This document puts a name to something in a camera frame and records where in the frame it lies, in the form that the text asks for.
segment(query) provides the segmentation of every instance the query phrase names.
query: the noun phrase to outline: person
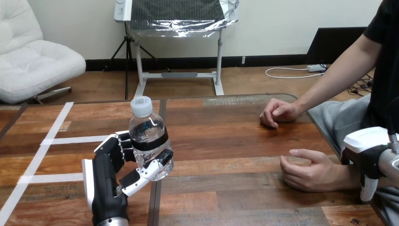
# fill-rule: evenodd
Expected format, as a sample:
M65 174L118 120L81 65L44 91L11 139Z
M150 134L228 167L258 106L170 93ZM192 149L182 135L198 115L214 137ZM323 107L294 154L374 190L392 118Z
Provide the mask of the person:
M383 0L364 33L328 68L305 94L293 103L272 99L260 115L263 124L278 129L279 122L294 121L309 110L320 129L340 153L346 135L373 126L385 127L388 104L399 96L399 0ZM375 67L371 94L358 100L328 101ZM399 107L393 115L399 116ZM399 119L394 119L399 131ZM359 188L360 172L353 165L334 164L324 153L295 149L289 153L311 160L297 166L280 157L284 181L308 192ZM382 213L392 225L399 222L398 190L389 187L381 195Z

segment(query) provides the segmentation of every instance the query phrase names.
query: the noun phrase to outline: tripod stand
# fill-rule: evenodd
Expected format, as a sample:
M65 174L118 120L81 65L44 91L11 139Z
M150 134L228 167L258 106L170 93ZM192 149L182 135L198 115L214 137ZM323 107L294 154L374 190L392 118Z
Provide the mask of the tripod stand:
M135 40L131 37L129 37L129 33L128 33L128 26L127 23L125 22L125 34L126 36L123 38L123 42L120 44L119 48L116 50L116 52L114 53L114 55L111 57L110 62L105 66L103 72L107 71L108 67L112 64L115 56L117 55L117 53L119 52L119 50L122 48L123 44L125 44L126 42L126 64L125 64L125 100L128 99L128 71L129 71L129 61L133 62L133 58L132 58L132 50L130 48L130 42L135 42ZM144 49L142 46L140 46L140 49L142 49L144 52L146 52L153 60L154 62L157 61L157 58L155 58L150 52L148 52L146 49Z

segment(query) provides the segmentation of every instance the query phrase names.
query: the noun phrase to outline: white wall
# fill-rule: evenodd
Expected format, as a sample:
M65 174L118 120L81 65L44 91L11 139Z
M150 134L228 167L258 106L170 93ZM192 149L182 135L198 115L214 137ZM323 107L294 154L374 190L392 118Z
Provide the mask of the white wall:
M85 59L108 59L123 40L116 0L28 0L44 39L64 44ZM367 26L381 0L241 0L239 22L224 30L223 56L305 54L319 27ZM159 58L214 57L210 38L141 40ZM125 51L117 57L123 58Z

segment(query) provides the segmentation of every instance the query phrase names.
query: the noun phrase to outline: tape line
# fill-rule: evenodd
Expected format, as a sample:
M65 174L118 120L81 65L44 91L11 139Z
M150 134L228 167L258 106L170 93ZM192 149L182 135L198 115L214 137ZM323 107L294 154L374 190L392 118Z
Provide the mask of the tape line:
M60 114L58 115L57 119L53 123L50 131L46 135L45 139L54 139L58 130L61 128L62 123L64 122L66 116L68 115L70 109L72 108L73 102L68 102L64 105L63 109L61 110ZM31 163L29 164L28 168L25 170L23 176L28 176L25 178L26 183L17 183L13 192L8 197L6 203L0 210L0 225L5 225L8 218L10 217L12 211L14 210L15 206L19 202L19 199L22 197L25 189L29 184L29 179L32 179L33 175L35 174L37 168L39 167L41 161L43 160L44 156L47 153L48 148L50 145L41 145L36 152L35 156L33 157Z
M69 137L69 138L57 138L57 139L44 139L40 145L63 145L73 143L88 143L88 142L99 142L107 139L106 136L92 136L92 137Z
M66 174L50 174L50 175L33 175L22 176L18 183L22 184L40 184L40 183L57 183L82 181L83 173L66 173Z

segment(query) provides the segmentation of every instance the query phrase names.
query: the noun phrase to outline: black t-shirt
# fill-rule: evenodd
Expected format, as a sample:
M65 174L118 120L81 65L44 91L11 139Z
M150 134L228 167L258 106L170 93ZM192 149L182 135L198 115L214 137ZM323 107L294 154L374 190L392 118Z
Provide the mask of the black t-shirt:
M369 112L379 126L385 126L385 113L391 100L399 96L399 0L383 0L364 35L383 45L378 57ZM399 106L393 111L396 132L399 132Z

